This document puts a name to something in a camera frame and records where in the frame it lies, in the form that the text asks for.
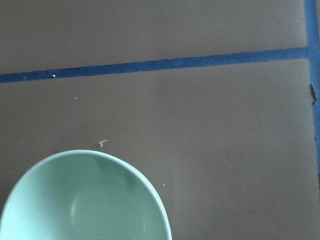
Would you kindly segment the green bowl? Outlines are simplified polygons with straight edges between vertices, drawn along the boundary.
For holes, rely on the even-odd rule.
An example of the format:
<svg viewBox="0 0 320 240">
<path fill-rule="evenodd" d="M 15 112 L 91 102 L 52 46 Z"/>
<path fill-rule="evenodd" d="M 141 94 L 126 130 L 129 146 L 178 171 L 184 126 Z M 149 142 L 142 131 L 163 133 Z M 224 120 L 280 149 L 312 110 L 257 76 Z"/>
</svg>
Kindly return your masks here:
<svg viewBox="0 0 320 240">
<path fill-rule="evenodd" d="M 93 150 L 64 151 L 30 168 L 0 218 L 3 240 L 170 240 L 164 204 L 129 163 Z"/>
</svg>

